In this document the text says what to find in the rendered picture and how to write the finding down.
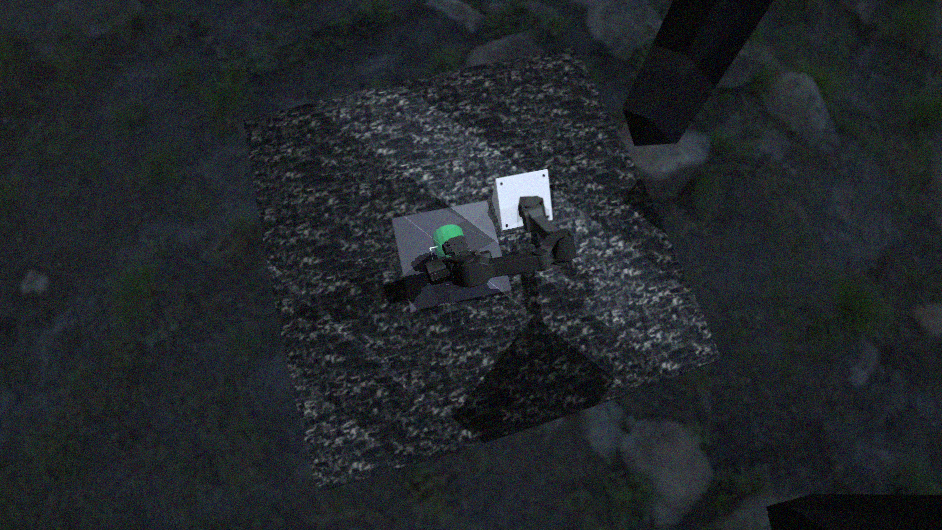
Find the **green glass bottle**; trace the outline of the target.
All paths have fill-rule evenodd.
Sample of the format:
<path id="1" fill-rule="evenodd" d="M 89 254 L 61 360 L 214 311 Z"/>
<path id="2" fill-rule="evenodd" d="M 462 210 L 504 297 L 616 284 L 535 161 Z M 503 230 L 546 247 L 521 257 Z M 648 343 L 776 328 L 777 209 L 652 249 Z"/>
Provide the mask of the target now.
<path id="1" fill-rule="evenodd" d="M 451 257 L 449 255 L 444 254 L 442 245 L 444 244 L 445 241 L 449 240 L 450 238 L 453 238 L 459 235 L 463 235 L 463 232 L 462 232 L 462 229 L 457 225 L 445 225 L 438 228 L 433 233 L 432 240 L 433 240 L 436 255 L 438 258 L 445 257 L 445 256 L 447 258 Z"/>

